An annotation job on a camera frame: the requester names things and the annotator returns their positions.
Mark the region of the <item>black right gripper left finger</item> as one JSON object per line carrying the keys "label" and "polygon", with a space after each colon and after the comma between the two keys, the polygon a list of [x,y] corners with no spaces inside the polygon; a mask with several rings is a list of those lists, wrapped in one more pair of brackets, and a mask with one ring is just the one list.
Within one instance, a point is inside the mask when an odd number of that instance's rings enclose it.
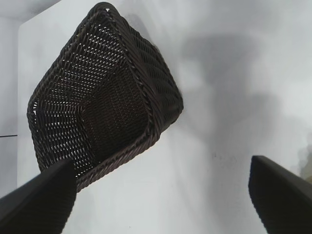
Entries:
{"label": "black right gripper left finger", "polygon": [[72,161],[53,164],[0,199],[2,234],[60,234],[77,196]]}

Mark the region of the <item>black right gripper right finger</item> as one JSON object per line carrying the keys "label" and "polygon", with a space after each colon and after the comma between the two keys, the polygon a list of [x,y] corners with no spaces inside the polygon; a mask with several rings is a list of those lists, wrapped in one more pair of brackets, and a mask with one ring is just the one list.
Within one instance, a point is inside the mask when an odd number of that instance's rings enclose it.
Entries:
{"label": "black right gripper right finger", "polygon": [[312,232],[312,185],[265,156],[252,156],[252,204],[269,234]]}

